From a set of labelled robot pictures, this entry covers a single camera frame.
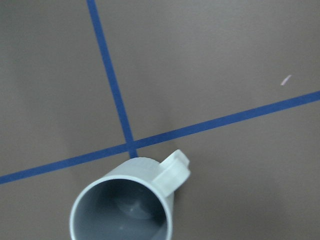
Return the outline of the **white handled mug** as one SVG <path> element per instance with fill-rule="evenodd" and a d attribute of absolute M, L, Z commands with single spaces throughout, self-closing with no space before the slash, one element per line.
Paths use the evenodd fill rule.
<path fill-rule="evenodd" d="M 135 157 L 90 183 L 69 218 L 73 240 L 170 240 L 175 191 L 190 161 L 175 150 L 162 162 Z"/>

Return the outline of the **brown paper table cover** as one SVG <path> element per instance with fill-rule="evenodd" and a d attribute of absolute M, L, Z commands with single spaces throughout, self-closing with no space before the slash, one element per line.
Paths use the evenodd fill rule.
<path fill-rule="evenodd" d="M 68 240 L 87 185 L 177 149 L 175 240 L 319 239 L 319 1 L 1 1 L 1 239 Z"/>

